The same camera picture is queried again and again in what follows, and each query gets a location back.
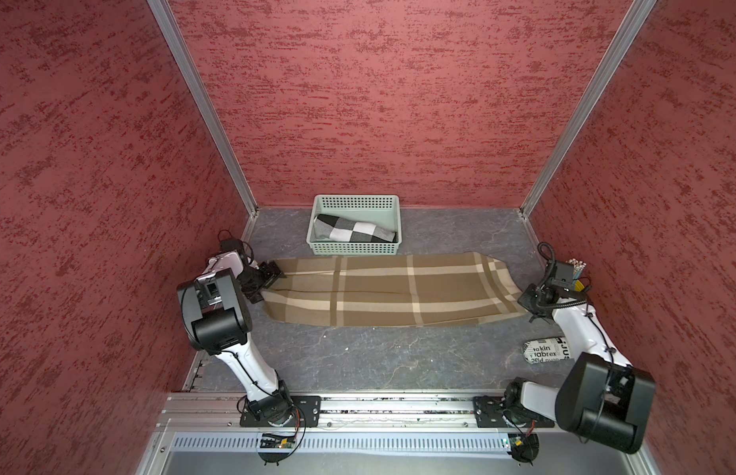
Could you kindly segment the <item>brown beige plaid scarf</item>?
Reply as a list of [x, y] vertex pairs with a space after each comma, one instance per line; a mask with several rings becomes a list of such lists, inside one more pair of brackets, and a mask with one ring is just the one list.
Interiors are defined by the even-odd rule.
[[278, 322], [317, 327], [477, 326], [517, 318], [522, 291], [482, 253], [283, 259], [262, 296]]

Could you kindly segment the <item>black white checkered scarf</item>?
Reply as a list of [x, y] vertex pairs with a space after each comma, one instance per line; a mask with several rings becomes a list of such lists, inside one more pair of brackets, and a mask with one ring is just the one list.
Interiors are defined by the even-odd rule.
[[314, 232], [317, 241], [336, 243], [395, 243], [397, 239], [396, 232], [376, 224], [326, 214], [314, 219]]

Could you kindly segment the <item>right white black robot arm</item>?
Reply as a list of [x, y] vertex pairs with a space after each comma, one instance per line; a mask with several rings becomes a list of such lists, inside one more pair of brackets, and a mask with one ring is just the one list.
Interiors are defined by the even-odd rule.
[[656, 382], [613, 345], [587, 295], [532, 284], [518, 304], [560, 327], [574, 364], [559, 388], [522, 378], [508, 384], [502, 403], [506, 420], [514, 426], [552, 421], [582, 441], [626, 454], [639, 451]]

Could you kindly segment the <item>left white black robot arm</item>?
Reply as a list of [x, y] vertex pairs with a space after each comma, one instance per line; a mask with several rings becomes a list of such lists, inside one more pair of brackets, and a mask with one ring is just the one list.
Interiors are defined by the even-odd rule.
[[247, 305], [284, 277], [273, 261], [257, 262], [244, 251], [211, 257], [205, 270], [177, 287], [182, 322], [194, 350], [221, 360], [245, 390], [243, 413], [272, 427], [300, 425], [300, 411], [286, 383], [265, 362], [252, 340]]

